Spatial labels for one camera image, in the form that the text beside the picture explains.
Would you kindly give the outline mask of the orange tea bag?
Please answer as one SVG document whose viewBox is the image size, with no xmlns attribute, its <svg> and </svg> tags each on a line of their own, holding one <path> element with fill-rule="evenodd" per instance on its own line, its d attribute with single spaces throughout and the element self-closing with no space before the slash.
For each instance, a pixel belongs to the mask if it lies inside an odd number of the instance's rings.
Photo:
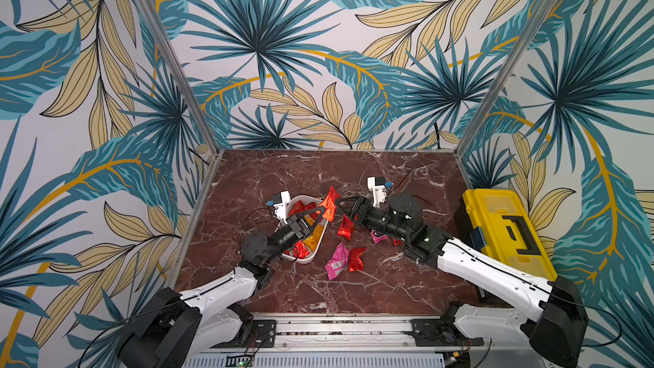
<svg viewBox="0 0 654 368">
<path fill-rule="evenodd" d="M 310 253 L 314 253 L 318 249 L 324 231 L 325 231 L 325 225 L 321 221 L 320 223 L 317 223 L 317 226 L 313 230 L 313 233 L 308 238 L 303 240 L 303 245 L 305 245 L 305 247 L 309 250 Z"/>
</svg>

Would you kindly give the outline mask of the white plastic storage box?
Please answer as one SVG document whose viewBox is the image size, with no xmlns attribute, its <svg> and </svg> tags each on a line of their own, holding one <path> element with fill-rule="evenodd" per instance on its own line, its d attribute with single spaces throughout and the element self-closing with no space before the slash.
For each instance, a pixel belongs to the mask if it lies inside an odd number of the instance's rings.
<svg viewBox="0 0 654 368">
<path fill-rule="evenodd" d="M 320 199 L 313 198 L 313 197 L 310 197 L 310 196 L 307 196 L 307 195 L 297 195 L 297 196 L 294 197 L 294 198 L 291 197 L 291 202 L 290 202 L 290 204 L 289 204 L 289 206 L 288 206 L 287 214 L 289 213 L 289 210 L 291 209 L 291 207 L 293 206 L 293 204 L 296 203 L 296 201 L 298 201 L 298 200 L 302 200 L 302 201 L 305 201 L 305 202 L 311 202 L 311 201 L 314 201 L 314 202 L 316 202 L 317 204 L 320 204 L 320 203 L 321 203 L 321 200 L 320 200 Z M 286 220 L 285 220 L 285 221 L 279 221 L 279 220 L 278 220 L 277 228 L 282 228 L 282 226 L 284 226 L 284 225 L 286 225 Z M 329 225 L 329 223 L 324 223 L 324 225 L 325 225 L 325 231 L 326 231 L 327 226 Z M 325 231 L 324 231 L 324 233 L 323 233 L 323 236 L 322 236 L 322 239 L 321 239 L 321 241 L 320 241 L 320 244 L 322 243 L 323 237 L 324 237 L 324 235 L 325 235 Z M 290 256 L 291 249 L 288 250 L 288 251 L 286 251 L 286 252 L 284 252 L 284 253 L 281 255 L 281 258 L 284 259 L 284 260 L 287 261 L 287 262 L 297 262 L 297 263 L 299 263 L 299 264 L 308 264 L 308 263 L 310 263 L 310 262 L 311 262 L 311 261 L 316 257 L 316 254 L 317 254 L 317 252 L 318 252 L 318 249 L 317 249 L 316 252 L 312 253 L 309 257 L 307 257 L 307 258 L 305 258 L 305 259 L 294 259 L 293 257 Z"/>
</svg>

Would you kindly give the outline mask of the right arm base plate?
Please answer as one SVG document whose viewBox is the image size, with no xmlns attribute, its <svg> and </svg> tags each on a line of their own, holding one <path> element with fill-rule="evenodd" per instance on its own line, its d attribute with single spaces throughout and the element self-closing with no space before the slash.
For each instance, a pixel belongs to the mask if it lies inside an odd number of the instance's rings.
<svg viewBox="0 0 654 368">
<path fill-rule="evenodd" d="M 481 337 L 468 338 L 449 320 L 414 319 L 410 321 L 410 335 L 417 347 L 455 347 L 467 349 L 483 346 Z"/>
</svg>

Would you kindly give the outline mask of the magenta tea bag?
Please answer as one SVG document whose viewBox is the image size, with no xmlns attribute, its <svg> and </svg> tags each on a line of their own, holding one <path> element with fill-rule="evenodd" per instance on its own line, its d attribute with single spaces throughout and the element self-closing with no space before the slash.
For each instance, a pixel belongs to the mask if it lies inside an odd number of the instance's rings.
<svg viewBox="0 0 654 368">
<path fill-rule="evenodd" d="M 343 270 L 347 269 L 349 264 L 350 250 L 345 247 L 344 243 L 337 245 L 332 257 L 325 264 L 325 271 L 328 280 L 336 279 Z"/>
<path fill-rule="evenodd" d="M 378 233 L 378 231 L 371 231 L 371 238 L 375 245 L 388 240 L 388 236 L 386 234 Z"/>
</svg>

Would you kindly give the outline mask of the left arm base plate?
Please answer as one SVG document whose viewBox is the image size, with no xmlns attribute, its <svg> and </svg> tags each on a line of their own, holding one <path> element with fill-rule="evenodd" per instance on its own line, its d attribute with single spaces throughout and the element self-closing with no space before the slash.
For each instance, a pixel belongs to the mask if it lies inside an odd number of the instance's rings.
<svg viewBox="0 0 654 368">
<path fill-rule="evenodd" d="M 277 320 L 252 320 L 243 323 L 235 339 L 221 344 L 221 347 L 235 349 L 248 346 L 255 349 L 258 347 L 270 349 L 275 344 L 277 325 Z"/>
</svg>

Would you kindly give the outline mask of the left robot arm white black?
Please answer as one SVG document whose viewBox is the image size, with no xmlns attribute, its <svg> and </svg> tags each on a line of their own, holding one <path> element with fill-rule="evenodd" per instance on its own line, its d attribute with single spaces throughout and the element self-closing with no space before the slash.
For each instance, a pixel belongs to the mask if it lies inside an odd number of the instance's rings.
<svg viewBox="0 0 654 368">
<path fill-rule="evenodd" d="M 289 216 L 273 234 L 250 233 L 232 272 L 186 291 L 163 288 L 143 311 L 128 319 L 116 348 L 126 367 L 181 367 L 195 354 L 248 339 L 251 314 L 240 302 L 262 290 L 274 276 L 272 262 L 309 238 L 325 214 L 318 206 Z"/>
</svg>

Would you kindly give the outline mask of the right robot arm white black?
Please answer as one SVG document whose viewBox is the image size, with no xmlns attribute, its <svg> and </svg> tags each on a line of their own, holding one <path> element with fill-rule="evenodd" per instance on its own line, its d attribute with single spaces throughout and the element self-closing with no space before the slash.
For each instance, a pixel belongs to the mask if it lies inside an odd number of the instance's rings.
<svg viewBox="0 0 654 368">
<path fill-rule="evenodd" d="M 337 199 L 337 207 L 356 225 L 403 241 L 410 259 L 499 297 L 526 317 L 519 330 L 538 354 L 559 366 L 577 365 L 589 317 L 570 279 L 534 276 L 476 251 L 425 223 L 410 194 L 392 197 L 386 210 L 364 196 Z"/>
</svg>

